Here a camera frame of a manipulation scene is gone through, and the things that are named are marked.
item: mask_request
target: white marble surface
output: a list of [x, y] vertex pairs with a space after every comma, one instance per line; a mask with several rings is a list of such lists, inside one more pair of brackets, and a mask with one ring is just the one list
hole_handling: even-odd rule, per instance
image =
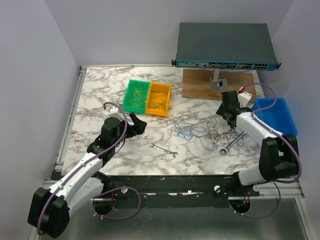
[[[256, 71], [255, 82], [259, 82]], [[235, 147], [227, 156], [202, 147], [198, 138], [186, 140], [170, 131], [177, 123], [181, 127], [207, 126], [221, 101], [182, 98], [182, 69], [171, 66], [94, 66], [87, 69], [71, 137], [67, 145], [62, 174], [66, 174], [81, 160], [87, 146], [100, 134], [106, 112], [104, 102], [123, 102], [130, 79], [172, 85], [170, 108], [167, 117], [137, 114], [147, 122], [145, 133], [126, 139], [124, 147], [100, 171], [108, 175], [204, 175], [232, 174], [257, 164], [260, 148], [247, 137], [244, 146]], [[260, 86], [258, 97], [263, 97]], [[227, 122], [217, 117], [219, 132], [229, 129]], [[211, 147], [210, 139], [203, 144]], [[149, 147], [178, 152], [171, 155]]]

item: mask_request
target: gray wall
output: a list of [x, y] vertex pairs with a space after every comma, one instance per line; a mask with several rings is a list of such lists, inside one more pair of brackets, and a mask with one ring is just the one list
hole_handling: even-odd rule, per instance
[[0, 239], [28, 239], [34, 191], [52, 171], [79, 75], [43, 0], [0, 1]]
[[267, 23], [293, 0], [45, 0], [81, 65], [171, 64], [179, 23]]
[[320, 2], [295, 0], [273, 41], [278, 71], [261, 80], [285, 98], [298, 130], [301, 184], [320, 237]]

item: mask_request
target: blue wire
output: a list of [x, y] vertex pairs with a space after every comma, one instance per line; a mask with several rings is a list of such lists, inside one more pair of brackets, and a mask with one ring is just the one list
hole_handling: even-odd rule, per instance
[[[209, 122], [212, 120], [214, 118], [214, 120], [215, 120], [215, 123], [212, 125], [212, 126], [209, 126]], [[216, 117], [211, 117], [210, 119], [209, 119], [209, 121], [207, 122], [207, 128], [205, 128], [205, 127], [203, 127], [203, 126], [197, 126], [197, 127], [185, 127], [185, 128], [182, 128], [178, 123], [177, 123], [177, 126], [172, 126], [171, 128], [170, 128], [170, 130], [172, 131], [172, 132], [175, 132], [175, 133], [177, 133], [177, 135], [179, 136], [179, 137], [181, 137], [181, 138], [184, 138], [184, 139], [186, 139], [186, 140], [191, 140], [191, 139], [193, 139], [194, 137], [195, 138], [198, 138], [198, 139], [200, 139], [200, 142], [201, 142], [201, 145], [202, 145], [202, 147], [204, 147], [205, 149], [208, 149], [208, 150], [210, 150], [210, 151], [216, 151], [217, 149], [218, 149], [218, 147], [224, 147], [223, 145], [218, 145], [217, 143], [216, 143], [216, 138], [214, 137], [213, 139], [212, 139], [212, 137], [211, 137], [211, 133], [210, 132], [213, 132], [213, 136], [214, 136], [214, 134], [217, 136], [217, 135], [219, 135], [219, 137], [220, 137], [220, 134], [221, 135], [224, 135], [224, 136], [226, 136], [226, 138], [227, 138], [227, 141], [229, 141], [231, 138], [232, 138], [232, 135], [233, 134], [235, 134], [235, 136], [233, 137], [233, 138], [235, 138], [235, 137], [237, 137], [238, 135], [239, 135], [239, 133], [237, 133], [234, 129], [230, 129], [229, 131], [227, 131], [227, 132], [223, 132], [223, 133], [218, 133], [218, 128], [216, 127], [216, 124], [217, 124], [218, 122], [217, 122], [217, 119], [216, 119]], [[211, 143], [212, 143], [212, 147], [211, 148], [209, 148], [209, 147], [206, 147], [206, 146], [204, 146], [204, 144], [203, 144], [203, 141], [202, 141], [202, 137], [204, 137], [204, 136], [206, 136], [206, 135], [208, 135], [209, 134], [209, 136], [210, 136], [210, 139], [211, 139]], [[241, 146], [241, 144], [243, 145], [243, 140], [244, 140], [244, 137], [241, 137], [240, 139], [239, 139], [239, 142], [238, 142], [238, 146]]]

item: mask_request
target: tangled blue cable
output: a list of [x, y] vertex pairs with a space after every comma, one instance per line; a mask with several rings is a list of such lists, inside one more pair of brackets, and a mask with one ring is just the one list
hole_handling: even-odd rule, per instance
[[[209, 125], [210, 121], [214, 119], [215, 123], [213, 125]], [[217, 125], [217, 119], [215, 116], [211, 117], [209, 121], [206, 123], [206, 127], [203, 126], [197, 126], [197, 127], [181, 127], [178, 123], [177, 126], [172, 126], [170, 130], [172, 132], [177, 133], [177, 135], [181, 138], [184, 138], [186, 140], [191, 140], [193, 138], [200, 139], [201, 145], [210, 151], [216, 151], [218, 147], [224, 147], [223, 145], [217, 144], [217, 140], [226, 140], [226, 144], [229, 144], [229, 141], [239, 136], [239, 133], [236, 132], [234, 128], [231, 128], [227, 132], [218, 133]], [[209, 135], [212, 147], [206, 147], [204, 146], [204, 143], [202, 141], [202, 138]], [[235, 146], [243, 146], [244, 144], [244, 137], [240, 137], [237, 145]]]

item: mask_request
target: blue bin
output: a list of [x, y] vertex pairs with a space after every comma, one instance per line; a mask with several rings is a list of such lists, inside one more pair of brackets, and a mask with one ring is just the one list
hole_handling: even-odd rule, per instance
[[[270, 106], [274, 102], [273, 97], [256, 98], [252, 111]], [[273, 107], [268, 110], [258, 111], [256, 116], [268, 124], [271, 128], [283, 133], [297, 136], [297, 129], [291, 117], [286, 101], [278, 97]]]

